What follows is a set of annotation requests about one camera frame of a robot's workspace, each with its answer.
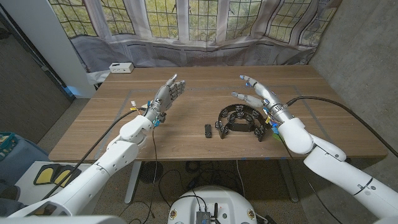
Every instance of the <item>black tambourine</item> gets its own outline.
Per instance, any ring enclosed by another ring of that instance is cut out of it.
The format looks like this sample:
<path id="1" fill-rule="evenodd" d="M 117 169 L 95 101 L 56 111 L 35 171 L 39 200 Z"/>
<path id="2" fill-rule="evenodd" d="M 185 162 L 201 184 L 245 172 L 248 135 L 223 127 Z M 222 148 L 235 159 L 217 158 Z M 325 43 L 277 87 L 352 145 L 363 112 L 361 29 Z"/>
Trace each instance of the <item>black tambourine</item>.
<path id="1" fill-rule="evenodd" d="M 227 118 L 228 122 L 226 125 L 223 125 L 221 122 L 222 118 Z M 235 123 L 236 119 L 245 119 L 247 124 Z M 255 119 L 260 122 L 260 126 L 255 124 Z M 229 105 L 222 109 L 220 115 L 218 115 L 218 121 L 216 121 L 215 126 L 221 139 L 225 138 L 229 130 L 242 132 L 254 131 L 254 135 L 259 141 L 262 141 L 267 129 L 271 128 L 271 125 L 266 123 L 264 117 L 258 110 L 251 106 L 241 104 Z"/>

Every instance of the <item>wooden table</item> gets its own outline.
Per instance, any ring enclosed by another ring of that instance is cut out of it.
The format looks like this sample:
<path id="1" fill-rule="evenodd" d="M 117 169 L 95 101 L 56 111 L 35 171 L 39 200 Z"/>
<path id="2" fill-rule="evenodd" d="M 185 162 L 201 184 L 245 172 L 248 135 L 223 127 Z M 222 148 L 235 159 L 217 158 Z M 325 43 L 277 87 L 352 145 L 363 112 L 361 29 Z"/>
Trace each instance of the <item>wooden table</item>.
<path id="1" fill-rule="evenodd" d="M 108 126 L 131 107 L 131 100 L 144 105 L 153 100 L 160 86 L 174 74 L 185 80 L 185 93 L 167 112 L 166 122 L 155 129 L 160 161 L 283 159 L 289 155 L 282 143 L 268 131 L 263 142 L 253 133 L 230 132 L 220 139 L 214 123 L 225 106 L 244 103 L 231 96 L 232 91 L 255 95 L 239 75 L 248 75 L 267 85 L 286 102 L 300 95 L 321 96 L 344 103 L 327 82 L 309 65 L 266 67 L 187 67 L 135 68 L 131 74 L 110 74 L 94 97 L 69 127 L 50 153 L 50 159 L 76 162 L 104 133 Z M 289 110 L 306 129 L 345 151 L 348 157 L 384 157 L 385 147 L 350 114 L 341 108 L 315 100 L 300 100 Z M 137 113 L 122 119 L 89 155 L 99 158 L 118 135 L 120 127 Z M 205 124 L 211 124 L 213 137 L 205 138 Z M 152 136 L 138 161 L 154 161 Z"/>

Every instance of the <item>white box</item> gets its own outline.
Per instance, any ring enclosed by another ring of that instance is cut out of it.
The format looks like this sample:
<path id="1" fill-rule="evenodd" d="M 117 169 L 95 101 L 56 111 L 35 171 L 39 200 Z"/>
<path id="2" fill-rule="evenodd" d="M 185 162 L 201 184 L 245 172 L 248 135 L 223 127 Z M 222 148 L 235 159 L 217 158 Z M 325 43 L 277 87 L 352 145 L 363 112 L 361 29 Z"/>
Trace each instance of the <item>white box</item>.
<path id="1" fill-rule="evenodd" d="M 132 70 L 134 69 L 134 66 L 132 63 L 120 63 L 120 62 L 115 62 L 112 63 L 111 66 L 109 66 L 109 69 L 111 70 L 111 73 L 131 73 Z"/>

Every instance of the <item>white curtain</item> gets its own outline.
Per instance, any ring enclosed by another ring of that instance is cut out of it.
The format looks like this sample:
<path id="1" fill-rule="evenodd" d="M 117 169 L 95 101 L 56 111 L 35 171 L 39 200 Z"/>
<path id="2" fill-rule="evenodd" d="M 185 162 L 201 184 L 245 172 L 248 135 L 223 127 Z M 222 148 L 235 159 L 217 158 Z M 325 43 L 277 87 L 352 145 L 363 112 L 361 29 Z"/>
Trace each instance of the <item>white curtain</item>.
<path id="1" fill-rule="evenodd" d="M 49 0 L 87 73 L 306 64 L 341 0 Z"/>

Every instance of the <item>blue connector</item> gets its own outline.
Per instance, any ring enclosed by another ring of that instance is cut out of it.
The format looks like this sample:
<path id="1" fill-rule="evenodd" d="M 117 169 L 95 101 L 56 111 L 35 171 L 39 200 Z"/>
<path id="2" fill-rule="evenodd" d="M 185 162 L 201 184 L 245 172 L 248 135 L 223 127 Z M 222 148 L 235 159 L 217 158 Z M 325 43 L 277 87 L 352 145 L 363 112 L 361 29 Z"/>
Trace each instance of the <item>blue connector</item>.
<path id="1" fill-rule="evenodd" d="M 157 121 L 154 123 L 155 127 L 158 127 L 159 124 L 160 124 L 160 121 L 159 121 L 159 120 L 157 120 Z"/>
<path id="2" fill-rule="evenodd" d="M 279 134 L 278 129 L 277 129 L 276 127 L 272 127 L 272 131 L 273 131 L 275 134 Z"/>

